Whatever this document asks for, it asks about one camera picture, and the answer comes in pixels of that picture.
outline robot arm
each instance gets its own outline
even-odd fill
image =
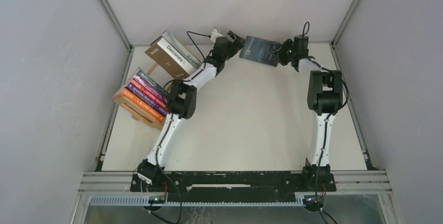
[[[161,175],[160,169],[166,166],[170,150],[168,147],[174,140],[175,133],[182,122],[192,117],[195,112],[197,91],[215,78],[225,67],[225,62],[243,47],[244,39],[231,31],[228,35],[233,39],[232,42],[219,34],[217,30],[213,30],[211,40],[214,42],[214,48],[204,60],[203,65],[186,80],[172,82],[165,124],[154,147],[137,167],[138,177],[148,184],[159,181],[156,178]]]
[[[308,55],[308,37],[296,36],[286,40],[276,51],[281,65],[291,66],[301,73],[310,73],[308,108],[312,110],[313,127],[309,155],[302,173],[306,176],[306,187],[316,191],[325,185],[335,191],[334,177],[330,173],[329,144],[332,125],[337,111],[343,107],[343,80],[338,70],[329,70]]]

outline white wall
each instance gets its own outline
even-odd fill
[[[66,223],[126,49],[97,0],[0,0],[1,223]]]
[[[191,43],[187,30],[210,33],[233,30],[284,41],[311,22],[311,41],[332,41],[352,0],[109,0],[133,44],[148,44],[169,29]],[[210,43],[195,37],[197,43]]]
[[[357,111],[406,223],[441,223],[443,3],[363,0],[339,44]]]

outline white tabletop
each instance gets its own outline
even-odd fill
[[[129,74],[153,65],[146,49],[135,48]],[[201,49],[207,54],[212,46]],[[309,44],[309,53],[335,69],[328,44]],[[171,79],[160,66],[151,76],[161,85]],[[301,170],[312,136],[308,76],[290,65],[272,67],[234,56],[198,91],[196,111],[172,141],[166,170]],[[102,170],[133,171],[159,133],[119,107]],[[332,170],[366,170],[348,107],[334,121],[330,161]]]

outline aluminum frame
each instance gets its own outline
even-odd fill
[[[332,43],[329,44],[331,48],[332,57],[334,58],[335,66],[338,70],[342,71],[343,80],[346,81],[346,73],[342,70],[339,53],[337,52],[337,46],[334,46]],[[352,122],[354,123],[355,132],[357,134],[358,141],[360,142],[360,146],[362,148],[363,156],[366,161],[370,162],[370,165],[373,167],[377,167],[377,163],[374,160],[372,155],[372,151],[370,146],[367,144],[366,135],[362,128],[360,117],[355,109],[352,92],[349,91],[349,102],[348,102],[349,111],[351,113]]]
[[[123,44],[125,45],[126,49],[130,51],[132,48],[131,43],[129,42],[129,39],[127,38],[119,20],[117,19],[117,16],[115,15],[114,11],[109,5],[108,0],[98,0],[98,1],[100,2],[101,7],[104,9],[104,12],[108,16],[111,24],[114,26],[114,29],[119,34],[119,37],[122,40]]]
[[[378,195],[382,213],[388,224],[402,224],[392,188],[385,171],[333,171],[337,186],[336,192],[329,195]],[[147,206],[150,197],[161,196],[163,192],[130,192],[133,172],[85,172],[77,193],[70,223],[84,223],[89,206]],[[183,206],[231,206],[264,207],[294,206],[302,207],[302,199],[314,192],[294,193],[292,202],[257,202],[257,203],[201,203],[184,202]],[[177,202],[166,202],[156,206],[178,206]]]
[[[120,77],[120,82],[118,86],[115,88],[117,91],[126,81],[127,74],[129,72],[129,67],[131,66],[132,56],[134,54],[134,49],[132,48],[126,57],[126,61],[122,70],[122,76]],[[100,142],[100,148],[97,151],[96,155],[96,161],[94,163],[94,171],[97,169],[98,163],[103,162],[102,158],[106,154],[106,149],[108,148],[109,138],[111,137],[112,128],[114,127],[115,117],[117,115],[117,109],[119,108],[119,105],[116,103],[112,103],[111,110],[108,115],[108,120],[106,123],[106,127],[103,130],[101,142]]]
[[[344,30],[346,29],[346,26],[349,24],[349,20],[354,15],[355,9],[357,9],[357,6],[358,6],[358,4],[360,4],[361,1],[362,0],[352,0],[351,5],[349,6],[349,9],[346,12],[345,17],[343,18],[343,20],[339,26],[339,29],[335,33],[334,39],[331,42],[331,44],[333,46],[336,46],[339,43],[340,38],[343,35]]]

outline book cover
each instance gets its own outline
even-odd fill
[[[183,57],[189,63],[191,63],[191,65],[193,65],[195,69],[198,69],[202,65],[202,62],[198,58],[196,58],[191,52],[189,52],[184,47],[184,45],[182,45],[180,41],[174,35],[172,35],[168,30],[164,31],[162,36],[163,38],[166,39],[166,41],[169,42],[169,44],[171,44],[175,49],[177,49],[177,51],[181,55],[183,55]]]
[[[149,84],[145,79],[140,77],[140,75],[136,74],[134,78],[140,85],[142,85],[146,90],[148,90],[150,93],[154,95],[155,98],[163,101],[164,103],[168,102],[167,95],[164,95],[162,92],[155,89],[151,84]]]
[[[132,101],[131,105],[135,105],[136,108],[146,111],[148,114],[152,115],[157,120],[163,122],[165,121],[165,117],[161,115],[159,112],[155,111],[152,107],[148,106],[143,100],[138,98],[135,94],[131,93],[127,88],[120,89],[114,98],[118,98],[121,96],[127,97],[130,101]]]
[[[137,74],[140,77],[142,77],[146,82],[151,84],[151,86],[153,86],[156,90],[162,92],[164,95],[166,95],[166,97],[169,95],[169,93],[166,90],[164,90],[161,85],[159,85],[157,82],[155,82],[155,80],[153,80],[151,77],[149,77],[143,70],[141,70],[140,68],[138,68],[137,70],[138,70]]]
[[[247,36],[246,43],[240,52],[240,58],[270,66],[277,66],[278,62],[273,52],[280,45],[281,44],[277,42]]]
[[[148,95],[144,94],[140,89],[138,89],[133,83],[129,83],[127,85],[127,89],[131,91],[133,94],[137,95],[141,100],[143,100],[148,106],[153,108],[155,111],[159,112],[161,115],[166,116],[168,111],[162,108],[158,103],[155,103],[153,99],[151,99]]]
[[[134,84],[136,88],[140,89],[144,94],[148,95],[148,97],[153,99],[155,101],[155,103],[157,103],[159,106],[161,106],[165,110],[168,110],[168,107],[163,102],[163,100],[155,97],[155,95],[153,95],[148,89],[146,89],[144,86],[142,86],[140,83],[138,83],[136,79],[131,80],[131,83]]]
[[[181,55],[181,53],[173,47],[169,42],[161,37],[161,39],[157,42],[157,45],[163,49],[166,53],[168,53],[171,58],[177,62],[185,72],[187,72],[189,75],[193,74],[195,70],[197,70],[186,58]]]

